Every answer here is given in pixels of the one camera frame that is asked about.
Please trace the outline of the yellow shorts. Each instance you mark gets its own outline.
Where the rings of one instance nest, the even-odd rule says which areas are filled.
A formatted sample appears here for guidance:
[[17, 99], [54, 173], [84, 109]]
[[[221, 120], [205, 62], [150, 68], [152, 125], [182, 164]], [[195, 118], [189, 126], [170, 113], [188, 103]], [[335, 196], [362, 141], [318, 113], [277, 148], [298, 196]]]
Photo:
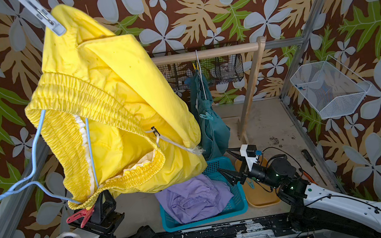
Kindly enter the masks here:
[[64, 170], [72, 210], [156, 193], [205, 170], [201, 130], [138, 40], [58, 5], [66, 29], [46, 30], [42, 75], [25, 109]]

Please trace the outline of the pink clothespin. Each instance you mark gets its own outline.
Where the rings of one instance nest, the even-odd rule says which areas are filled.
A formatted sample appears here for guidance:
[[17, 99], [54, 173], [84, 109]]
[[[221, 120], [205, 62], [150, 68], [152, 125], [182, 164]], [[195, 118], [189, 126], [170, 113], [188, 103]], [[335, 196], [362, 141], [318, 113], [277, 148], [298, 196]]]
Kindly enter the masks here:
[[76, 226], [78, 228], [84, 228], [86, 224], [90, 221], [93, 213], [95, 211], [95, 208], [91, 208], [90, 210], [82, 209], [76, 213], [74, 213], [72, 216], [70, 216], [66, 222], [67, 224], [70, 224], [72, 226]]

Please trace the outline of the teal plastic basket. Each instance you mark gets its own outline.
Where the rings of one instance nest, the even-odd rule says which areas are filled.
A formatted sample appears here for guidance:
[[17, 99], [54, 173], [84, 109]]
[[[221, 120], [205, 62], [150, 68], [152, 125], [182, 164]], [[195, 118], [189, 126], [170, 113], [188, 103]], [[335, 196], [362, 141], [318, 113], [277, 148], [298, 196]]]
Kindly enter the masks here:
[[220, 213], [215, 216], [203, 217], [199, 221], [190, 222], [188, 224], [182, 224], [175, 220], [169, 213], [164, 209], [164, 204], [160, 203], [160, 213], [162, 219], [162, 226], [167, 232], [175, 232], [179, 230], [184, 230], [188, 228], [194, 228], [196, 226], [205, 225], [214, 221], [227, 219], [229, 217], [239, 216], [244, 214], [248, 210], [248, 203], [245, 199], [244, 190], [241, 185], [231, 186], [225, 177], [223, 177], [218, 169], [232, 170], [233, 164], [226, 157], [220, 157], [207, 162], [208, 167], [204, 171], [204, 175], [210, 178], [212, 181], [220, 182], [229, 188], [231, 194], [233, 195], [230, 200], [226, 203], [226, 207]]

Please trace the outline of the black mesh basket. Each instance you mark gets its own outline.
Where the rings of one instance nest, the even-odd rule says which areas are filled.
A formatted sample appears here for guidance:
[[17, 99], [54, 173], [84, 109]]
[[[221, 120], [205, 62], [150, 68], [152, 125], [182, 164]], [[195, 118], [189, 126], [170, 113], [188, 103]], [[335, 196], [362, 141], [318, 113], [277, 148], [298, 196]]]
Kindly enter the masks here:
[[238, 82], [244, 78], [240, 54], [163, 65], [158, 69], [175, 92], [190, 89], [196, 73], [201, 73], [209, 85]]

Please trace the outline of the black handled screwdriver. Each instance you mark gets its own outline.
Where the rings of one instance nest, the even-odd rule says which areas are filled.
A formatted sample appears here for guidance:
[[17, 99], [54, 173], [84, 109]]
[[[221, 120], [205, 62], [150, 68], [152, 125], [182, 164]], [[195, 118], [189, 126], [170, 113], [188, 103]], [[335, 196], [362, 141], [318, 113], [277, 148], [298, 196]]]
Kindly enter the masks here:
[[310, 166], [312, 166], [314, 168], [314, 170], [317, 172], [317, 174], [319, 175], [322, 182], [324, 184], [327, 184], [326, 181], [324, 180], [323, 176], [321, 175], [321, 173], [318, 171], [318, 168], [316, 167], [314, 159], [312, 158], [309, 151], [307, 149], [305, 149], [305, 150], [302, 150], [301, 153], [302, 153], [303, 157], [305, 158], [305, 160], [310, 164]]

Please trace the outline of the green shorts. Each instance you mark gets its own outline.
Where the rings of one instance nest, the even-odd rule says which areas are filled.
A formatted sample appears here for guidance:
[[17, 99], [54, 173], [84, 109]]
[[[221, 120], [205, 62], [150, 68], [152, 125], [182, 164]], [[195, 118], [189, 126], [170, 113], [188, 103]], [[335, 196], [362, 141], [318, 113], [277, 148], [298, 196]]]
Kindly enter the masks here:
[[201, 130], [200, 147], [205, 160], [219, 158], [229, 147], [230, 128], [212, 108], [213, 97], [204, 76], [196, 73], [190, 79], [190, 106]]

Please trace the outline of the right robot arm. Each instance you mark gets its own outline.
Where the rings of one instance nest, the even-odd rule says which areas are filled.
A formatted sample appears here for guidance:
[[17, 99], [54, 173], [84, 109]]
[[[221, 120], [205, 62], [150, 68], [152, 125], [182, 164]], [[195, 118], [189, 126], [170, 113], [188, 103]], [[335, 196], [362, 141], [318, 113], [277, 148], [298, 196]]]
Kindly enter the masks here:
[[219, 169], [229, 184], [247, 179], [270, 187], [290, 206], [286, 220], [295, 231], [330, 230], [358, 238], [381, 238], [381, 202], [360, 199], [323, 188], [304, 179], [305, 171], [290, 163], [281, 151], [262, 164], [264, 153], [255, 145], [243, 144], [227, 152], [241, 162], [239, 170]]

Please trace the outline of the yellow plastic tray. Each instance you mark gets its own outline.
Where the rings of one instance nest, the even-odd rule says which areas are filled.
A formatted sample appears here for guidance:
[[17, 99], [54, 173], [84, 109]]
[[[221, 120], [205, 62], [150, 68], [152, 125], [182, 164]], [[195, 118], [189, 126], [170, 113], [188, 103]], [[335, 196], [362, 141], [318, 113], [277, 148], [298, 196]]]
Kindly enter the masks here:
[[242, 185], [247, 203], [255, 208], [265, 208], [277, 205], [281, 202], [280, 198], [276, 195], [276, 192], [270, 191], [268, 186], [261, 186], [257, 182], [254, 182], [255, 189], [251, 189], [248, 186], [247, 180]]

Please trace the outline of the black mounting rail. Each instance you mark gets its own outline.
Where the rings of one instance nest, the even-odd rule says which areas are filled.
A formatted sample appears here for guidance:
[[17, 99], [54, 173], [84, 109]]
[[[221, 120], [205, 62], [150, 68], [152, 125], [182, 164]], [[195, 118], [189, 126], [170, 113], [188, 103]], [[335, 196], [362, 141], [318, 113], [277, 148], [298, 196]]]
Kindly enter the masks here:
[[292, 235], [298, 231], [314, 231], [313, 224], [295, 221], [289, 213], [248, 220], [219, 223], [205, 227], [158, 233], [158, 238], [238, 238], [249, 233], [271, 231], [276, 237]]

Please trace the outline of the white clothespin on yellow shorts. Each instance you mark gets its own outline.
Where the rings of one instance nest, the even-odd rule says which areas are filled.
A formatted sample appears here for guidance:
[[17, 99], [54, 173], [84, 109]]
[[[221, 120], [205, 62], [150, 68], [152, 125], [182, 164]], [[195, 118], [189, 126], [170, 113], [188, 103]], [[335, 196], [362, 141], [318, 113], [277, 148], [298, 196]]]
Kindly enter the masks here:
[[23, 5], [30, 13], [32, 13], [38, 21], [40, 21], [46, 28], [49, 28], [57, 36], [63, 36], [67, 29], [56, 20], [44, 6], [37, 0], [17, 0]]

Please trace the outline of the purple shorts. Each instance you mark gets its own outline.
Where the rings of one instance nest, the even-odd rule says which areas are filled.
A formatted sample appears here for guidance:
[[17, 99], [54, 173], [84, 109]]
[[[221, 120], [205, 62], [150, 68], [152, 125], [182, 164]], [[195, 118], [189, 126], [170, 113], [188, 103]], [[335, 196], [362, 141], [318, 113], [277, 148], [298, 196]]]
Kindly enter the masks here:
[[217, 216], [234, 195], [225, 182], [200, 174], [156, 193], [155, 197], [170, 217], [188, 224]]

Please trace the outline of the wooden clothes rack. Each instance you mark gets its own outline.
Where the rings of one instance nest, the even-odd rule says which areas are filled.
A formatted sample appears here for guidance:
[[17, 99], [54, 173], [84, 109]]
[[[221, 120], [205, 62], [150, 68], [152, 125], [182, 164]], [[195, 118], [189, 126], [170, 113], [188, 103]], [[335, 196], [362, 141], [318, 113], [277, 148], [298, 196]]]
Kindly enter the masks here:
[[255, 43], [247, 43], [235, 46], [228, 46], [222, 48], [215, 48], [209, 50], [203, 50], [199, 52], [190, 52], [184, 54], [173, 54], [167, 56], [160, 56], [152, 58], [152, 61], [156, 66], [163, 66], [169, 64], [176, 64], [182, 62], [195, 61], [196, 59], [208, 59], [220, 56], [230, 56], [241, 54], [245, 52], [254, 52], [252, 65], [250, 69], [250, 76], [247, 80], [247, 91], [242, 108], [240, 120], [238, 121], [237, 139], [242, 143], [249, 143], [247, 136], [247, 124], [249, 120], [249, 112], [253, 103], [255, 86], [258, 83], [258, 74], [260, 72], [261, 62], [263, 60], [264, 50], [266, 47], [266, 37], [259, 37]]

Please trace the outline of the blue clothespin on green shorts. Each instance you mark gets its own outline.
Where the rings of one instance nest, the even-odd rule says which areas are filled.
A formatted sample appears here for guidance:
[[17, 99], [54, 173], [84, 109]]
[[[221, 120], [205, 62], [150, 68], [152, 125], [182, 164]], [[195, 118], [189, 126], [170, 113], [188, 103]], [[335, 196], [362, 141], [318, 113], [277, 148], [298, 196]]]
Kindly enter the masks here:
[[212, 121], [214, 120], [214, 117], [208, 112], [206, 112], [205, 114], [200, 114], [199, 116], [200, 118], [203, 118], [205, 120], [212, 120]]

